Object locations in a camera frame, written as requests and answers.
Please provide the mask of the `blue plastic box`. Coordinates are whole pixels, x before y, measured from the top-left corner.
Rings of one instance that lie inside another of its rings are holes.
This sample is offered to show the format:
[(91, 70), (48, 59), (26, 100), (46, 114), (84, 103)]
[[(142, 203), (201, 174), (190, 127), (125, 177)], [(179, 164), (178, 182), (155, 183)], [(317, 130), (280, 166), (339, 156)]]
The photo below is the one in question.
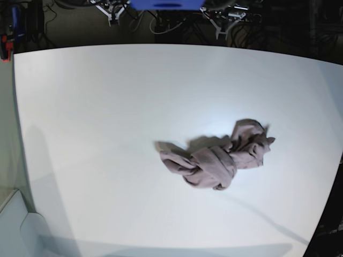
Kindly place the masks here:
[(136, 10), (199, 10), (204, 0), (131, 0)]

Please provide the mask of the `red and black clamp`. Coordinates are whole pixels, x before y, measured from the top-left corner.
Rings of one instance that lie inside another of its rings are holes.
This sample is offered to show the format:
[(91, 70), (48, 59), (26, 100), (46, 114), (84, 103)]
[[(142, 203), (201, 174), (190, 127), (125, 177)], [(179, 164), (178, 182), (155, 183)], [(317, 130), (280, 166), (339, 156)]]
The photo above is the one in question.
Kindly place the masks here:
[(13, 50), (13, 42), (8, 40), (7, 35), (1, 35), (1, 60), (9, 62), (11, 60), (11, 53)]

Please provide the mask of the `grey rounded bin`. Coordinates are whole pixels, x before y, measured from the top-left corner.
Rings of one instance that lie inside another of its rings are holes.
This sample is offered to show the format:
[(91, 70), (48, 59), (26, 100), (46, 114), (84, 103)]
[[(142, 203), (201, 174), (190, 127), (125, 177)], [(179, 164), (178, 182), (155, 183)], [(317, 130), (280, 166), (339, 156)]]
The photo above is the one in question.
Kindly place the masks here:
[(45, 219), (28, 212), (21, 192), (12, 191), (1, 205), (1, 256), (50, 256), (48, 235)]

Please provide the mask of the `mauve t-shirt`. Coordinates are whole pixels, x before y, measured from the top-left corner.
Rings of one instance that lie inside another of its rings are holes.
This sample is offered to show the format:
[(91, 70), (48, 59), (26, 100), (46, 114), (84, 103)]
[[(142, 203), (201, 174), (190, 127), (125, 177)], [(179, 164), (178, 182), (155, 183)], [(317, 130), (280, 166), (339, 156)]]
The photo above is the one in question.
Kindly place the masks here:
[(160, 150), (160, 158), (170, 172), (182, 176), (190, 186), (222, 191), (229, 188), (239, 170), (263, 165), (264, 155), (275, 142), (274, 137), (267, 136), (267, 131), (256, 120), (238, 120), (231, 136), (221, 143), (187, 154)]

